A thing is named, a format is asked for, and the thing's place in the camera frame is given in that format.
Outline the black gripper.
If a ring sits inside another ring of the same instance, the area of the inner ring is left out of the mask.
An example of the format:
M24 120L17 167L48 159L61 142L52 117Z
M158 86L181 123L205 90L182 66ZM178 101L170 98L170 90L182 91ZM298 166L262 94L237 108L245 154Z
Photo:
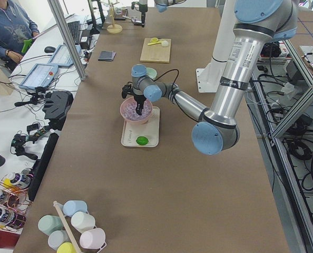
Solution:
M148 11L148 4L139 3L139 11L141 12L141 27L145 27L145 14Z
M146 101L146 97L143 94L142 95L134 94L133 97L134 97L135 102L137 103L137 106L135 109L136 113L139 115L142 115L143 105L144 105L144 102Z

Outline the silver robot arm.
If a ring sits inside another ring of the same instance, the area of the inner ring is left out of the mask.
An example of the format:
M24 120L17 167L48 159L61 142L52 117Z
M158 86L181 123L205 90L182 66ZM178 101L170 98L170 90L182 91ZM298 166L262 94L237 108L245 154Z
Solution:
M229 57L210 108L181 91L174 83L152 80L146 67L132 67L136 111L141 113L145 100L168 98L197 122L191 137L197 150L214 155L233 147L240 133L236 112L248 87L263 46L292 38L297 30L298 1L226 1L222 17L231 18L235 35Z
M155 0L154 3L159 12L164 12L169 6L178 5L186 2L186 0ZM148 12L148 1L138 0L131 3L131 9L141 13L141 26L145 27L146 13Z

